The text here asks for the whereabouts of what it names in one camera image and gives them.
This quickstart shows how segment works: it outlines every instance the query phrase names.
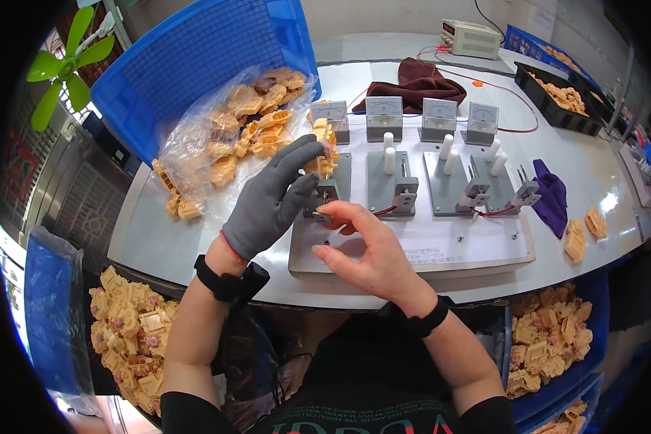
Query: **white cylindrical peg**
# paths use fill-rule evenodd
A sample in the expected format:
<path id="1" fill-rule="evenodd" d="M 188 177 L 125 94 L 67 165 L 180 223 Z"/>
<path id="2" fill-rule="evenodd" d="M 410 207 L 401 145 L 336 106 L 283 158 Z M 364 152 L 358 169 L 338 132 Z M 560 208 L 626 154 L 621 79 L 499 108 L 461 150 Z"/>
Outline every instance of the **white cylindrical peg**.
<path id="1" fill-rule="evenodd" d="M 497 161 L 494 162 L 494 166 L 492 166 L 492 169 L 489 171 L 489 173 L 492 174 L 492 176 L 498 176 L 501 169 L 504 168 L 506 160 L 508 159 L 509 156 L 506 155 L 506 152 L 502 152 L 499 157 L 497 157 Z"/>
<path id="2" fill-rule="evenodd" d="M 453 146 L 453 136 L 451 134 L 446 134 L 443 136 L 442 150 L 439 152 L 439 160 L 446 160 L 448 157 L 448 152 L 451 151 Z"/>
<path id="3" fill-rule="evenodd" d="M 383 150 L 393 147 L 393 133 L 383 133 Z"/>
<path id="4" fill-rule="evenodd" d="M 455 166 L 456 160 L 458 160 L 458 151 L 452 149 L 451 152 L 448 153 L 446 164 L 443 165 L 444 175 L 450 176 L 453 173 L 453 167 Z"/>
<path id="5" fill-rule="evenodd" d="M 494 156 L 499 152 L 499 147 L 501 146 L 501 140 L 494 139 L 492 146 L 489 147 L 488 152 L 485 152 L 485 160 L 492 161 Z"/>
<path id="6" fill-rule="evenodd" d="M 383 173 L 386 175 L 393 174 L 393 166 L 396 165 L 396 150 L 392 147 L 383 151 Z"/>

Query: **fan blade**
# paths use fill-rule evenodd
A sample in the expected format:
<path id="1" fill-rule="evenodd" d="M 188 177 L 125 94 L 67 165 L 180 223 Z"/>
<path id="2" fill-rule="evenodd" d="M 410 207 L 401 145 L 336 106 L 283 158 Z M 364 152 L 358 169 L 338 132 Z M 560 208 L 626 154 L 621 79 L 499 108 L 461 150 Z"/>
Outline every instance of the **fan blade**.
<path id="1" fill-rule="evenodd" d="M 89 97 L 89 86 L 78 75 L 72 74 L 65 81 L 65 87 L 67 87 L 67 91 L 70 94 L 72 109 L 76 112 L 83 109 L 92 100 Z"/>
<path id="2" fill-rule="evenodd" d="M 48 121 L 51 120 L 55 104 L 58 103 L 58 94 L 62 88 L 63 83 L 54 80 L 51 87 L 48 88 L 46 94 L 39 101 L 39 105 L 34 109 L 34 114 L 31 116 L 31 126 L 36 131 L 41 132 L 48 126 Z"/>
<path id="3" fill-rule="evenodd" d="M 114 42 L 115 37 L 111 35 L 87 48 L 86 51 L 83 51 L 82 54 L 75 58 L 75 69 L 89 65 L 90 63 L 98 62 L 99 60 L 104 60 L 109 54 L 111 54 Z"/>
<path id="4" fill-rule="evenodd" d="M 67 36 L 65 58 L 75 56 L 75 50 L 77 50 L 77 47 L 80 45 L 82 36 L 85 35 L 87 26 L 89 25 L 89 22 L 92 21 L 93 16 L 94 8 L 91 6 L 86 6 L 77 11 L 75 18 L 72 20 L 72 25 L 70 26 L 70 34 Z"/>
<path id="5" fill-rule="evenodd" d="M 60 71 L 61 63 L 62 61 L 53 57 L 51 53 L 44 50 L 39 51 L 26 74 L 26 81 L 43 81 L 55 77 Z"/>

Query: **black shirt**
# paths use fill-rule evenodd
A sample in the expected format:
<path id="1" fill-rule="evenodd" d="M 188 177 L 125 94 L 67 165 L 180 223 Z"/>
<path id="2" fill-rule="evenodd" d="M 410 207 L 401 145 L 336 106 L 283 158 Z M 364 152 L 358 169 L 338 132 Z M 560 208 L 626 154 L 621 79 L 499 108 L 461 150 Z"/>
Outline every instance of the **black shirt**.
<path id="1" fill-rule="evenodd" d="M 303 385 L 249 434 L 516 433 L 510 401 L 494 397 L 459 418 L 421 340 L 376 315 L 353 315 L 324 339 Z M 209 402 L 162 396 L 165 434 L 239 431 Z"/>

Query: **purple cloth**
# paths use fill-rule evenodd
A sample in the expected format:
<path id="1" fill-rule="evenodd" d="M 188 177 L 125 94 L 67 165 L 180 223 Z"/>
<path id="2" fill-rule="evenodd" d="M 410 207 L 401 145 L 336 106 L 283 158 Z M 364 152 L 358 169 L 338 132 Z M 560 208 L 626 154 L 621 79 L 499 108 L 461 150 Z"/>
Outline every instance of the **purple cloth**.
<path id="1" fill-rule="evenodd" d="M 542 160 L 533 160 L 536 178 L 540 187 L 537 193 L 542 195 L 540 200 L 533 205 L 533 209 L 552 229 L 557 238 L 561 239 L 566 228 L 566 187 L 562 180 L 550 173 Z"/>

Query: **person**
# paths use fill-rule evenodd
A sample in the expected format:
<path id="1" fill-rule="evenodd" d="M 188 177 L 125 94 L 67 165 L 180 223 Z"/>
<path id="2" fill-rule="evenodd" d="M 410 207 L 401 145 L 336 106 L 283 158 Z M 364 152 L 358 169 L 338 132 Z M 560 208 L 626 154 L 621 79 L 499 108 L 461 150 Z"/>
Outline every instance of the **person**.
<path id="1" fill-rule="evenodd" d="M 323 153 L 314 140 L 305 135 L 275 154 L 243 188 L 220 235 L 199 257 L 166 349 L 165 434 L 238 433 L 218 409 L 210 362 L 227 304 L 252 297 L 267 281 L 253 263 L 248 273 L 247 262 L 284 235 L 314 195 L 317 176 L 298 173 Z M 393 231 L 358 204 L 332 201 L 318 211 L 331 216 L 329 229 L 358 232 L 366 251 L 359 262 L 325 245 L 314 246 L 314 254 L 340 278 L 395 308 L 389 315 L 349 318 L 320 343 L 299 390 L 247 432 L 515 433 L 494 362 L 414 272 Z M 253 286 L 248 296 L 240 294 L 242 285 Z M 449 390 L 451 404 L 444 396 Z"/>

